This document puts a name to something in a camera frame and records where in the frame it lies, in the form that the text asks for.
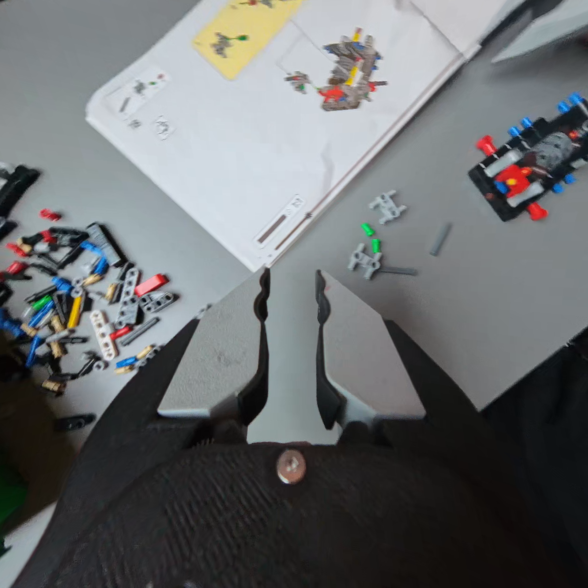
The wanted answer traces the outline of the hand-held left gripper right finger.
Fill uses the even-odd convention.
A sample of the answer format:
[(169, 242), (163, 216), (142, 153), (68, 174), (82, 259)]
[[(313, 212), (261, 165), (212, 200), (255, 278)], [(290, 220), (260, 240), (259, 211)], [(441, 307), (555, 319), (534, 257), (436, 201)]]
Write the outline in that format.
[(324, 427), (421, 420), (422, 401), (381, 315), (323, 270), (315, 273), (315, 299), (316, 402)]

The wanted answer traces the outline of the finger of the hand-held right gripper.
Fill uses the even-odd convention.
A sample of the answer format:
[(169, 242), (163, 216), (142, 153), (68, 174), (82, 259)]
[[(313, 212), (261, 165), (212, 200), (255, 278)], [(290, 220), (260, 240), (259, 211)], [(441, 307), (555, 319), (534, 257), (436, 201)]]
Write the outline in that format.
[(517, 47), (535, 20), (535, 1), (506, 1), (493, 17), (481, 36), (479, 45), (486, 47), (493, 41), (503, 40), (505, 46)]
[(587, 39), (587, 1), (538, 1), (533, 18), (492, 63), (529, 55), (568, 40)]

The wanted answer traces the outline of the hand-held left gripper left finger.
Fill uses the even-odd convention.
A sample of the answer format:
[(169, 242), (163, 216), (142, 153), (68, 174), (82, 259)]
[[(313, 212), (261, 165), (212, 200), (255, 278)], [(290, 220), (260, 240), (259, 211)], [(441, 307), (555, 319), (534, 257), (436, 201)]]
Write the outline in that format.
[(158, 406), (167, 418), (249, 426), (268, 399), (270, 270), (261, 268), (197, 319)]

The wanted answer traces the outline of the pile of lego pieces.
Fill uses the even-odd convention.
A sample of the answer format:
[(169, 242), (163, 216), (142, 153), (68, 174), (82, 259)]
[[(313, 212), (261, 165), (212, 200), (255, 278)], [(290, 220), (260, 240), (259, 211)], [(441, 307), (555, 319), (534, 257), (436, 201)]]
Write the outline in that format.
[(1, 163), (1, 395), (26, 382), (56, 413), (55, 430), (95, 423), (160, 346), (132, 347), (177, 296), (167, 276), (143, 277), (104, 224), (67, 226), (41, 209), (17, 235), (14, 210), (41, 172)]

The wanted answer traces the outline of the grey lego H connector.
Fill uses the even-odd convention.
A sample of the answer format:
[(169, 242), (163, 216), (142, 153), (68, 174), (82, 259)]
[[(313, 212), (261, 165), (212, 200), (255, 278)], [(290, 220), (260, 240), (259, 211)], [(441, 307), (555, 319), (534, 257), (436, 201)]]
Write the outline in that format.
[(347, 269), (349, 271), (354, 271), (358, 268), (361, 269), (363, 271), (364, 280), (370, 281), (381, 267), (380, 260), (382, 256), (383, 254), (381, 252), (368, 254), (366, 252), (365, 243), (361, 242), (351, 253)]
[(397, 195), (396, 190), (392, 189), (384, 192), (368, 204), (370, 210), (377, 210), (379, 214), (379, 224), (386, 225), (398, 218), (407, 211), (408, 207), (404, 204), (398, 205), (394, 201)]

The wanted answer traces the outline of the black lego frame assembly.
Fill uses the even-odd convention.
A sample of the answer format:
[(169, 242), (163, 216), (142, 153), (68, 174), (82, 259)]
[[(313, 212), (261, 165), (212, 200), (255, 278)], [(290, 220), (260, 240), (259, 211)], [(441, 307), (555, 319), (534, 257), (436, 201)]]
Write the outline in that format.
[(587, 167), (587, 99), (572, 93), (556, 109), (552, 119), (521, 119), (502, 144), (490, 135), (475, 144), (483, 158), (468, 177), (502, 222), (523, 213), (535, 222), (547, 218), (541, 200), (563, 193)]

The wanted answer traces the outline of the lego instruction booklet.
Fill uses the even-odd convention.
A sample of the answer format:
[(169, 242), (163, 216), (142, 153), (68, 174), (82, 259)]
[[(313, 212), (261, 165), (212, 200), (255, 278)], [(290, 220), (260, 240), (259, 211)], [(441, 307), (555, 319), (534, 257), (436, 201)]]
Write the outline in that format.
[(246, 267), (270, 265), (516, 1), (200, 1), (86, 120)]

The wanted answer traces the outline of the green plastic bin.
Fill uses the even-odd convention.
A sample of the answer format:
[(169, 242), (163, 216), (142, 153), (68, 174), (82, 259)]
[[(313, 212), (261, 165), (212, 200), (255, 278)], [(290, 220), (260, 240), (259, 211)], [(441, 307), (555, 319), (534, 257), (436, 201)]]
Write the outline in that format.
[(1, 531), (24, 504), (28, 484), (16, 469), (1, 463)]

